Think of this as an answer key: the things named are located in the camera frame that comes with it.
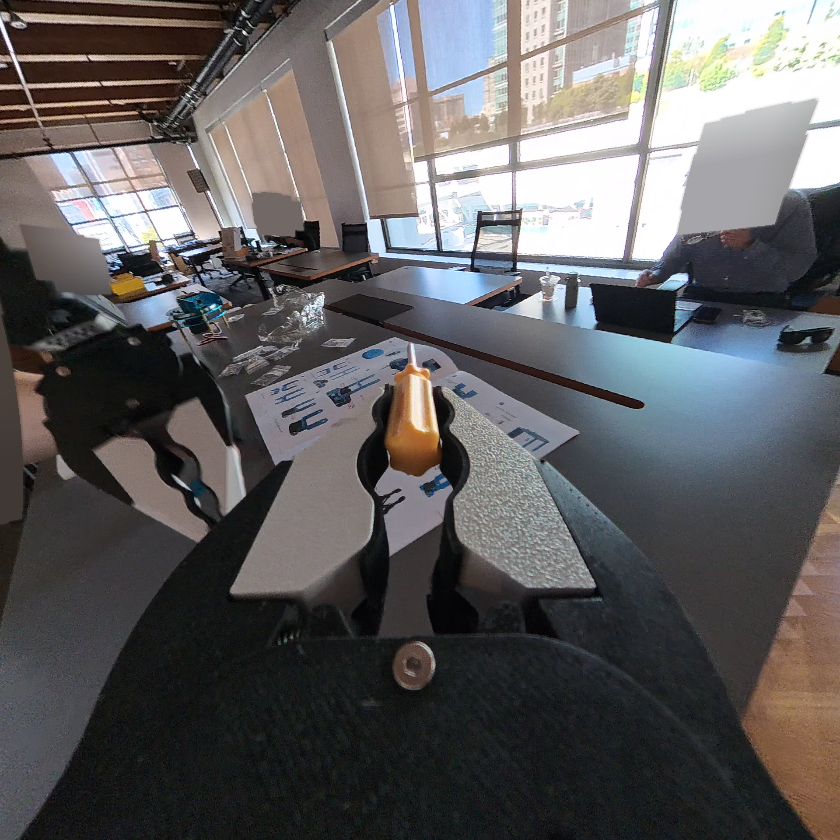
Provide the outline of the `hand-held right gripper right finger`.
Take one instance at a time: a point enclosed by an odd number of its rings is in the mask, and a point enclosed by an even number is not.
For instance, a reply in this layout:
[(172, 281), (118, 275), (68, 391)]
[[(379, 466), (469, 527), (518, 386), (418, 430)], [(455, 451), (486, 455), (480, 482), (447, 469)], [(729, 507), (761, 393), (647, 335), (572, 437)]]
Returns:
[(501, 603), (593, 595), (538, 460), (448, 388), (434, 401), (451, 487), (428, 594), (434, 632), (474, 633)]

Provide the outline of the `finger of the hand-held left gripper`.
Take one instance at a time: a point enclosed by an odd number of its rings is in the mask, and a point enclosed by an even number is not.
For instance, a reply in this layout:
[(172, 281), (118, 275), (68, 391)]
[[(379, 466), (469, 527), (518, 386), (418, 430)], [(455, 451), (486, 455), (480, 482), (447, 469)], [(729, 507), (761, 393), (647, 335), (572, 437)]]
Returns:
[[(187, 510), (199, 526), (220, 522), (245, 497), (245, 480), (238, 449), (209, 445), (189, 449), (181, 446), (181, 494)], [(188, 485), (201, 479), (212, 492), (194, 498)]]
[(136, 510), (198, 541), (213, 526), (199, 526), (181, 494), (181, 446), (216, 445), (216, 428), (198, 399), (144, 420), (138, 431), (115, 437), (94, 453)]

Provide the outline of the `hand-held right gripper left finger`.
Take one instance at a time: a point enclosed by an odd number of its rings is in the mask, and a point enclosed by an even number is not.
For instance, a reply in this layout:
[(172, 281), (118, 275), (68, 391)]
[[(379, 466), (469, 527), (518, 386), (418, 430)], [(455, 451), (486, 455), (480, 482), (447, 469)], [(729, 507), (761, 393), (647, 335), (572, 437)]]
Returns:
[(390, 551), (375, 485), (388, 466), (392, 397), (387, 385), (294, 459), (231, 596), (331, 605), (362, 635), (379, 632)]

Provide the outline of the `yellow handled screwdriver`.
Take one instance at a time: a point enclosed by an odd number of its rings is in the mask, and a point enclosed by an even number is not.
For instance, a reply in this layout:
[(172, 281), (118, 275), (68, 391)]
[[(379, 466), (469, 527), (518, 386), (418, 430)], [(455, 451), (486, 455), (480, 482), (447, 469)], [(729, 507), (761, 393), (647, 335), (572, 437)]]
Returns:
[(384, 444), (393, 469), (422, 476), (440, 463), (438, 419), (429, 371), (417, 363), (412, 343), (407, 357), (394, 379)]

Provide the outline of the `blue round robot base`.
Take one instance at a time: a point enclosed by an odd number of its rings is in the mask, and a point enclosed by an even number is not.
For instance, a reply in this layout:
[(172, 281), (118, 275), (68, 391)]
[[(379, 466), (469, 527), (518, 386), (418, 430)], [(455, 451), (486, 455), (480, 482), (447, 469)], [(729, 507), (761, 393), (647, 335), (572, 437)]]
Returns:
[(214, 292), (198, 291), (179, 297), (177, 306), (167, 315), (181, 331), (211, 332), (213, 322), (226, 319), (225, 301)]

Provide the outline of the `dark grey desk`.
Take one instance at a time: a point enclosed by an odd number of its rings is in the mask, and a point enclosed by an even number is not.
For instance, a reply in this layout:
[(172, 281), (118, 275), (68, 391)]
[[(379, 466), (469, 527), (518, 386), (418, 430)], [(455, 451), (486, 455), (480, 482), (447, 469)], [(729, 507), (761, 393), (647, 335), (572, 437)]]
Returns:
[[(198, 361), (230, 415), (221, 381)], [(503, 367), (510, 374), (501, 384), (513, 386), (511, 395), (504, 394), (578, 431), (534, 458), (596, 583), (590, 596), (544, 597), (518, 607), (527, 632), (577, 638), (591, 607), (590, 646), (597, 654), (627, 655), (630, 675), (650, 677), (651, 691), (662, 695), (673, 693), (664, 688), (665, 678), (682, 686), (716, 671), (716, 686), (726, 687), (740, 711), (837, 476), (837, 393), (828, 377), (796, 381), (777, 367), (723, 358), (690, 362), (686, 371), (668, 359), (648, 373), (628, 362), (631, 383), (648, 394), (624, 407), (548, 385), (538, 369), (519, 360), (505, 360)], [(240, 456), (238, 444), (247, 438), (235, 431), (231, 415), (230, 421)], [(387, 471), (393, 468), (385, 452)], [(307, 608), (285, 598), (240, 599), (229, 592), (294, 461), (276, 464), (271, 455), (253, 460), (249, 450), (241, 459), (245, 497), (198, 541), (109, 496), (144, 524), (155, 521), (169, 543), (207, 550), (211, 558), (199, 563), (205, 571), (221, 571), (227, 562), (232, 570), (222, 573), (224, 599), (293, 604), (293, 632), (312, 635), (311, 614), (326, 605)], [(431, 529), (436, 543), (423, 544), (423, 558), (411, 563), (423, 582), (412, 598), (403, 598), (394, 637), (446, 635), (434, 632), (428, 614), (444, 518)], [(392, 552), (387, 540), (386, 592), (393, 562), (405, 549)], [(362, 635), (353, 619), (330, 606), (341, 628)], [(383, 613), (375, 636), (382, 633)]]

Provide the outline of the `black desk flap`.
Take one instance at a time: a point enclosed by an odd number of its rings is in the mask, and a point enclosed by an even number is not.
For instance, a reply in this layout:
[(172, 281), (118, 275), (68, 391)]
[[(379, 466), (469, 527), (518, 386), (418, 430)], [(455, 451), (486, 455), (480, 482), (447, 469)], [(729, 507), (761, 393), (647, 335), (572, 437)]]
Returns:
[(331, 312), (382, 326), (385, 322), (413, 310), (410, 304), (389, 301), (366, 295), (353, 295), (341, 300), (326, 303), (324, 306)]

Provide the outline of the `brown office desk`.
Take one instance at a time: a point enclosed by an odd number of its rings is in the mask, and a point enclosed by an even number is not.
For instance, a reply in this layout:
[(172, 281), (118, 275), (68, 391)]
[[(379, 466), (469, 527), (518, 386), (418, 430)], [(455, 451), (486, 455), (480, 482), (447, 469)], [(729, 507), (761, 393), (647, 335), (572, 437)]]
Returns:
[(339, 248), (323, 248), (294, 257), (276, 259), (259, 269), (273, 277), (308, 284), (346, 275), (360, 266), (375, 263), (379, 256), (377, 253), (351, 253)]

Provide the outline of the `person's left hand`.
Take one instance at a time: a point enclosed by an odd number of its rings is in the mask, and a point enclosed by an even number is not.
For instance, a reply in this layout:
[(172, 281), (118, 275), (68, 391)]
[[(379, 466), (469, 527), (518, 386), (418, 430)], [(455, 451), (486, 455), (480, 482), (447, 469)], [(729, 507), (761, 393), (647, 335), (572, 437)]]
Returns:
[(14, 371), (21, 427), (23, 461), (34, 465), (58, 454), (56, 441), (45, 425), (44, 399), (37, 389), (42, 374)]

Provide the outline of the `scattered small clear parts bags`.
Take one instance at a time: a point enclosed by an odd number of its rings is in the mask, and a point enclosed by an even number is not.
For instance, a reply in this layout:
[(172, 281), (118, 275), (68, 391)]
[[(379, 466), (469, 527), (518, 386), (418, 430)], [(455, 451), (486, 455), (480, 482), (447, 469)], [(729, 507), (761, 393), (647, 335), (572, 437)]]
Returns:
[(321, 350), (337, 352), (355, 345), (355, 339), (331, 334), (328, 317), (323, 310), (324, 324), (304, 338), (292, 342), (268, 343), (258, 338), (258, 327), (268, 321), (264, 312), (253, 314), (251, 309), (238, 311), (229, 320), (230, 327), (219, 351), (208, 350), (208, 365), (222, 380), (249, 382), (259, 388), (277, 382), (289, 372), (290, 362), (297, 362), (302, 348), (311, 345)]

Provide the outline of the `crumpled clear plastic bag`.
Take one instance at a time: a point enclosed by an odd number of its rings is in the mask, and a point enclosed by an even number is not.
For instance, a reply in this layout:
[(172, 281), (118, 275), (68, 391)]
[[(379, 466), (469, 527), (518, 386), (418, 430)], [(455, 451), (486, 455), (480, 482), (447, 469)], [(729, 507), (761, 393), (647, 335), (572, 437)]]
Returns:
[(265, 343), (297, 341), (324, 324), (324, 294), (289, 285), (269, 289), (273, 305), (264, 312), (258, 327), (259, 341)]

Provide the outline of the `black laptop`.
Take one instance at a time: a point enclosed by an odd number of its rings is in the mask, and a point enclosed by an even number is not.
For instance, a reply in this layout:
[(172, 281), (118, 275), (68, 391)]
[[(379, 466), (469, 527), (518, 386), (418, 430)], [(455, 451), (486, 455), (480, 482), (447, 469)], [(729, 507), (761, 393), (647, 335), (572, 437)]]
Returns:
[(691, 320), (700, 302), (683, 301), (674, 290), (606, 284), (590, 286), (595, 321), (600, 327), (672, 336)]

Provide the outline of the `beige roller blind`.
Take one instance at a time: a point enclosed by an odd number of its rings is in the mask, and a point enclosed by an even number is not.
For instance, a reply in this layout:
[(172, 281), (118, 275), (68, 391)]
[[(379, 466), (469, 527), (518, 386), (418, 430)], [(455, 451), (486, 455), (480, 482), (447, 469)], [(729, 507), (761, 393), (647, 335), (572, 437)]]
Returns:
[(270, 155), (264, 154), (265, 104), (265, 97), (251, 99), (209, 133), (238, 210), (250, 228), (255, 225), (253, 195), (272, 192)]
[(329, 208), (293, 71), (267, 92), (305, 218), (324, 228)]
[(396, 32), (394, 2), (380, 2), (332, 38), (369, 215), (416, 217), (409, 106), (416, 86)]

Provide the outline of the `black mesh office chair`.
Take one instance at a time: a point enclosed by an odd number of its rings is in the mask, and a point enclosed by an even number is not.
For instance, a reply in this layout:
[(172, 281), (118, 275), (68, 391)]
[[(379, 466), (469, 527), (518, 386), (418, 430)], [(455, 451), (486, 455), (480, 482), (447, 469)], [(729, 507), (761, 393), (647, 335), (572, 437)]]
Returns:
[(469, 270), (512, 275), (518, 270), (522, 210), (478, 211)]

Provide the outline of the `black ceiling pipes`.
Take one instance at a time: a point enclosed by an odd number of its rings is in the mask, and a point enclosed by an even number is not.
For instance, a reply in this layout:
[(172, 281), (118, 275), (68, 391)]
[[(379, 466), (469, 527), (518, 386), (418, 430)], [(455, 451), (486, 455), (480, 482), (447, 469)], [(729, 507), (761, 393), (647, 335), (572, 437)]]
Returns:
[(163, 135), (174, 136), (181, 130), (208, 93), (211, 83), (223, 75), (224, 67), (230, 59), (244, 52), (250, 36), (274, 4), (274, 1), (245, 1), (237, 7), (233, 23), (224, 31), (224, 36), (213, 53), (206, 59), (165, 119), (155, 123), (155, 127)]

